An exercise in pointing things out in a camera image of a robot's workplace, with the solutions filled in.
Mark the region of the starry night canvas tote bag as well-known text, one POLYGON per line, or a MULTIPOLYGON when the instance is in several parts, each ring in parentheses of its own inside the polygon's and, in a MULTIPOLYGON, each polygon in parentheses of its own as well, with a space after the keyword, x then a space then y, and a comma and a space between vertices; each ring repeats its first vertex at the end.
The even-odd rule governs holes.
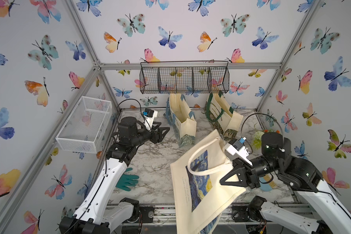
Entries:
MULTIPOLYGON (((214 130, 170 165, 176 208, 201 211, 201 206, 206 206, 213 211, 223 211, 246 192, 244 187, 219 183, 233 169, 224 146, 224 140, 214 130)), ((176 221, 176 231, 179 234, 211 234, 218 223, 219 217, 205 223, 186 219, 176 221)))

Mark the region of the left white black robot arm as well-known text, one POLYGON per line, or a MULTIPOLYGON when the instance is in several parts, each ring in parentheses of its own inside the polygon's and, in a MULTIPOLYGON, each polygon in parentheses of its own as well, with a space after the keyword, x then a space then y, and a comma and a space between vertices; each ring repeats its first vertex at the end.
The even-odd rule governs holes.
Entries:
POLYGON ((111 234, 124 222, 137 222, 139 202, 124 198, 108 215, 105 215, 109 198, 119 180, 128 169, 137 150, 144 143, 161 143, 169 127, 163 127, 153 118, 140 122, 135 117, 124 117, 113 135, 115 141, 105 155, 105 163, 96 182, 72 217, 63 217, 59 226, 62 234, 111 234))

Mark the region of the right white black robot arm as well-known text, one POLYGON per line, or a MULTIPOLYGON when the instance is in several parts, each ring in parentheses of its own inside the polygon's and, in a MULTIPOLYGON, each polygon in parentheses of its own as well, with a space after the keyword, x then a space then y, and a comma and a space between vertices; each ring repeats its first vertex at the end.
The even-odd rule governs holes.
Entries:
POLYGON ((236 159, 233 169, 220 180, 221 185, 259 188, 260 177, 273 172, 320 216, 319 220, 307 218, 255 196, 247 207, 249 219, 272 221, 297 234, 351 234, 351 213, 309 160, 292 156, 288 138, 276 132, 263 134, 262 155, 252 160, 248 159, 244 141, 245 138, 233 138, 225 145, 225 152, 236 159))

